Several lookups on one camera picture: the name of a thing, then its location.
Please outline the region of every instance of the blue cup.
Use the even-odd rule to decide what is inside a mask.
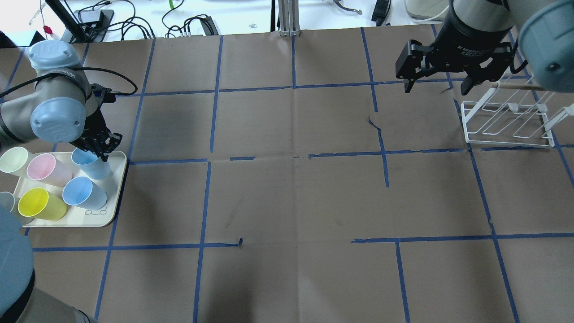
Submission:
[[[107,201],[107,194],[87,177],[76,177],[68,182],[62,192],[67,205],[88,210],[99,210]]]
[[[104,162],[90,151],[83,151],[79,148],[72,152],[72,162],[91,179],[102,179],[111,172],[110,163]]]

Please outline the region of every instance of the cup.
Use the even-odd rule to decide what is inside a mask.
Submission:
[[[99,210],[107,201],[107,194],[87,177],[70,180],[62,192],[64,202],[88,210]]]
[[[30,179],[59,187],[64,187],[73,175],[68,167],[49,153],[34,157],[27,173]]]
[[[26,225],[30,223],[33,218],[23,217],[18,212],[18,197],[10,192],[0,192],[0,206],[5,207],[9,212],[11,212],[20,221],[21,225]]]
[[[51,221],[61,219],[67,209],[64,201],[42,187],[27,191],[18,203],[18,211],[23,216]]]
[[[33,158],[34,154],[24,147],[10,148],[0,157],[0,171],[26,178],[26,169]]]
[[[72,152],[72,162],[91,179],[102,179],[111,173],[110,163],[98,158],[91,151],[79,148]]]

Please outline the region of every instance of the tray with cups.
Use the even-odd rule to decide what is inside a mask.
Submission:
[[[118,206],[127,157],[111,152],[103,162],[91,152],[32,154],[14,147],[0,157],[0,171],[20,177],[0,205],[24,228],[105,226]]]

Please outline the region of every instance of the white tray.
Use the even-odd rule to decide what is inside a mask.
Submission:
[[[86,173],[80,170],[72,162],[71,152],[52,152],[55,158],[60,160],[73,172],[73,177],[86,176]],[[122,188],[123,176],[126,172],[127,157],[121,151],[111,152],[108,158],[112,174],[104,179],[93,180],[99,187],[107,193],[107,203],[97,211],[90,211],[76,206],[68,205],[68,210],[64,217],[57,221],[34,219],[32,222],[24,225],[24,228],[57,228],[57,227],[74,227],[74,226],[105,226],[109,224],[115,216],[118,207],[119,191]],[[35,187],[43,187],[54,193],[57,197],[62,198],[63,187],[56,187],[44,184],[29,178],[18,180],[14,195],[21,198],[24,193]]]

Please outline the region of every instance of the light blue cap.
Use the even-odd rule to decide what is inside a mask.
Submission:
[[[72,45],[61,40],[43,40],[34,44],[30,47],[28,58],[32,67],[37,70],[52,70],[80,64],[80,57]]]
[[[77,100],[57,97],[40,103],[30,116],[32,131],[51,143],[69,143],[84,132],[86,109]]]
[[[28,237],[20,234],[20,222],[0,206],[0,317],[22,295],[34,270]]]
[[[553,2],[530,17],[518,45],[543,88],[574,92],[574,0]]]

